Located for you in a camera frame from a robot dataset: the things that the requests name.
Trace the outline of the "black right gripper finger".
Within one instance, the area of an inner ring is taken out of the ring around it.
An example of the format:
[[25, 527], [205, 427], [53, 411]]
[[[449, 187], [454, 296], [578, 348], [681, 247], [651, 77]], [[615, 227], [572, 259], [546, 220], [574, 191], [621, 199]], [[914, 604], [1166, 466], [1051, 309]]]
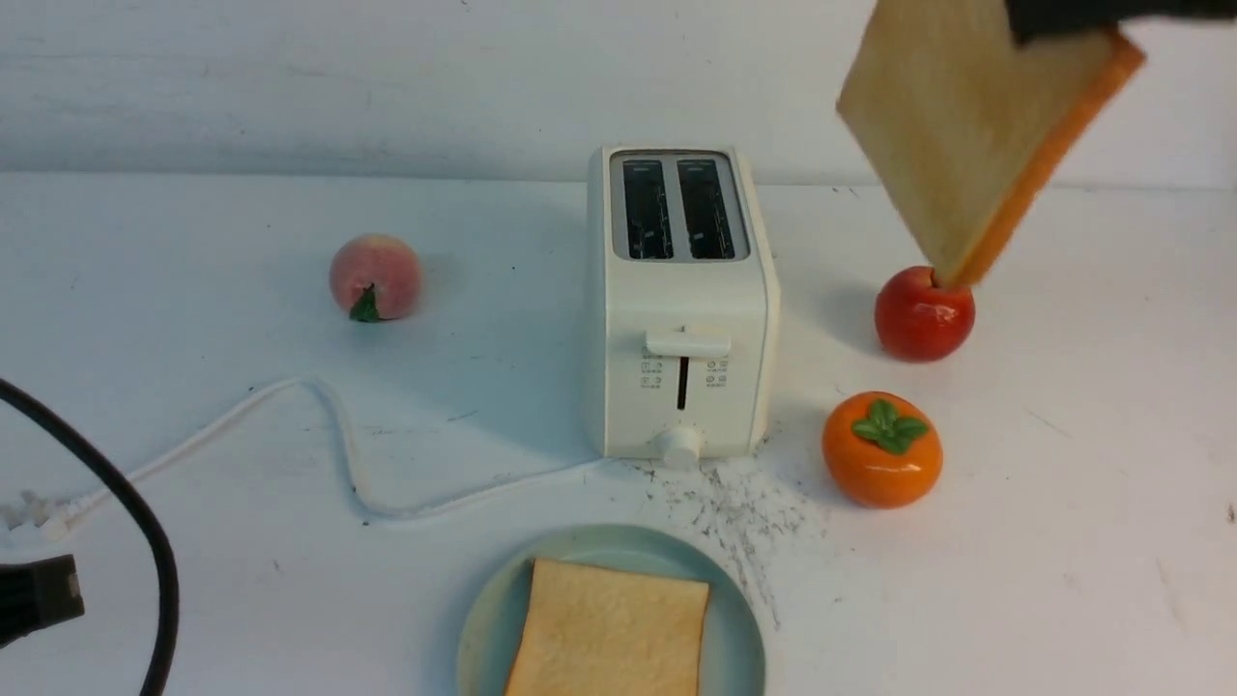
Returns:
[[1127, 19], [1233, 21], [1235, 1], [1007, 1], [1016, 45], [1115, 28]]

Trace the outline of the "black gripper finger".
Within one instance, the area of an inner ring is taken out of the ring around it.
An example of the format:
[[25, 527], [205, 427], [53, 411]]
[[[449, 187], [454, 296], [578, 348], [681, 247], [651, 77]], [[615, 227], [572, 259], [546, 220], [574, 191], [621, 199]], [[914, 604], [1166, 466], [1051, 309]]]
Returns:
[[85, 613], [74, 555], [1, 565], [1, 647]]

